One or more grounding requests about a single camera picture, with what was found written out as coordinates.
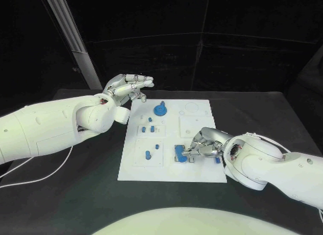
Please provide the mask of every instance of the robotic hand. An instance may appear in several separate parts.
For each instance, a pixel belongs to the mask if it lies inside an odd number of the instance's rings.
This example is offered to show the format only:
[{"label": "robotic hand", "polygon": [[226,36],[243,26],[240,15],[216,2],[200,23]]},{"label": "robotic hand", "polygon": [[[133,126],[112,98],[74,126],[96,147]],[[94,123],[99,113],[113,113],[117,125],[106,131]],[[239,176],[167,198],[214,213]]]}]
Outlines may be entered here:
[{"label": "robotic hand", "polygon": [[323,158],[282,153],[272,139],[247,133],[228,133],[204,127],[197,134],[185,156],[224,157],[226,174],[244,186],[263,190],[272,183],[295,200],[323,209]]},{"label": "robotic hand", "polygon": [[130,110],[122,105],[146,95],[154,78],[120,74],[105,92],[25,106],[0,117],[0,164],[61,151],[106,132],[113,122],[128,123]]}]

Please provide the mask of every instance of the dark background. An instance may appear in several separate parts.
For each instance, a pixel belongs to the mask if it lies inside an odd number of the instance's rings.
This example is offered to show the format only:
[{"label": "dark background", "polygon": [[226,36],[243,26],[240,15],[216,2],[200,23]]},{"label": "dark background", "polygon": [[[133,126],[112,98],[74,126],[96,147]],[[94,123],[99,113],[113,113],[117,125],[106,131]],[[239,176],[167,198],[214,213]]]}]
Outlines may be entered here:
[{"label": "dark background", "polygon": [[[154,90],[285,92],[323,153],[323,58],[302,72],[323,44],[323,0],[68,4],[103,86],[142,73]],[[89,88],[47,6],[0,1],[0,116]]]}]

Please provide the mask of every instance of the blue object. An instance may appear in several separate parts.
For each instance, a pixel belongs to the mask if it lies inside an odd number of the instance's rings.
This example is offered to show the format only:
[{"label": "blue object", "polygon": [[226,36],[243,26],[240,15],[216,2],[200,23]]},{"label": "blue object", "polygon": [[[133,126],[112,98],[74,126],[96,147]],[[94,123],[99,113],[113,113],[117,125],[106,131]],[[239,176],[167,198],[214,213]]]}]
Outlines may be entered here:
[{"label": "blue object", "polygon": [[188,157],[185,155],[182,155],[182,152],[184,152],[184,146],[182,145],[177,145],[178,161],[181,163],[185,163],[188,161]]},{"label": "blue object", "polygon": [[151,160],[151,152],[146,151],[146,160]]},{"label": "blue object", "polygon": [[167,112],[168,112],[168,109],[167,109],[167,106],[165,106],[165,102],[162,101],[161,105],[158,105],[155,107],[155,114],[158,116],[165,116],[167,115]]}]

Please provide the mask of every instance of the white pegboard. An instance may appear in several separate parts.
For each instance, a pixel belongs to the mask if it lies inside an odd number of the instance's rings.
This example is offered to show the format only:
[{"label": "white pegboard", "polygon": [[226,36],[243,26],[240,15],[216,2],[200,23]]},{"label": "white pegboard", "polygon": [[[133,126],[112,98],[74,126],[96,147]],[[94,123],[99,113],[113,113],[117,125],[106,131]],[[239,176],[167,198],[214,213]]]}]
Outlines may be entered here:
[{"label": "white pegboard", "polygon": [[[159,117],[154,108],[165,101],[168,113]],[[208,100],[135,100],[128,126],[119,180],[227,183],[223,163],[195,157],[195,163],[175,161],[175,145],[190,148],[203,127],[216,128]]]}]

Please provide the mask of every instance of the gray table surface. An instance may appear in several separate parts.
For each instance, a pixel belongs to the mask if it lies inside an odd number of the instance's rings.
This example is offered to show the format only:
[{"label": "gray table surface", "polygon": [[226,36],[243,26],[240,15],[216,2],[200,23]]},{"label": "gray table surface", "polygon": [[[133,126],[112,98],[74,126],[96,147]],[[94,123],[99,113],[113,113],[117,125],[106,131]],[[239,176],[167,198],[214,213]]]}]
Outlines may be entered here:
[{"label": "gray table surface", "polygon": [[[55,99],[100,92],[60,90]],[[158,99],[208,99],[218,129],[233,135],[257,132],[292,151],[322,155],[282,93],[145,93]],[[66,166],[47,180],[0,189],[0,234],[92,234],[122,218],[168,207],[226,210],[301,234],[323,234],[318,209],[288,198],[270,184],[256,191],[230,178],[227,184],[117,181],[126,128],[115,123],[106,133],[79,144]],[[0,185],[47,176],[68,151],[35,158]]]}]

